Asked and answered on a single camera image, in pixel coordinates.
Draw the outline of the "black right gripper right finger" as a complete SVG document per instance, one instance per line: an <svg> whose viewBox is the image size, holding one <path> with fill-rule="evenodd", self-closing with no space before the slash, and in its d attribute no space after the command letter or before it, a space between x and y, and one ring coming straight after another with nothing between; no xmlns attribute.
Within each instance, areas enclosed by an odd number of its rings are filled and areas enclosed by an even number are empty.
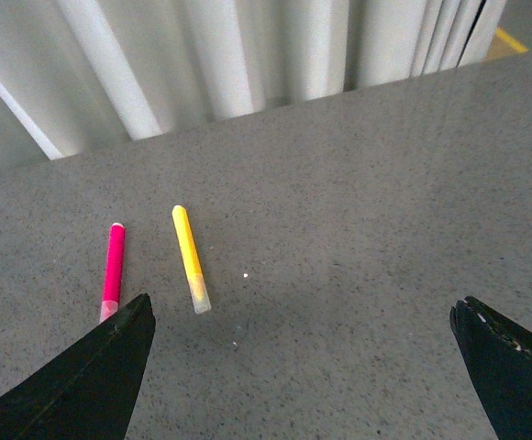
<svg viewBox="0 0 532 440"><path fill-rule="evenodd" d="M468 296L449 313L452 333L500 439L532 439L532 333Z"/></svg>

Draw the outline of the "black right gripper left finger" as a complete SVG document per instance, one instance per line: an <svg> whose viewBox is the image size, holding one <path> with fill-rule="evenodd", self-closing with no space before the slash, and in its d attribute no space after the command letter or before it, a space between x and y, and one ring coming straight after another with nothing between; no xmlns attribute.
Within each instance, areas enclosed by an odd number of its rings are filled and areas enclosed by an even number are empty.
<svg viewBox="0 0 532 440"><path fill-rule="evenodd" d="M122 439L156 320L141 294L0 397L0 439Z"/></svg>

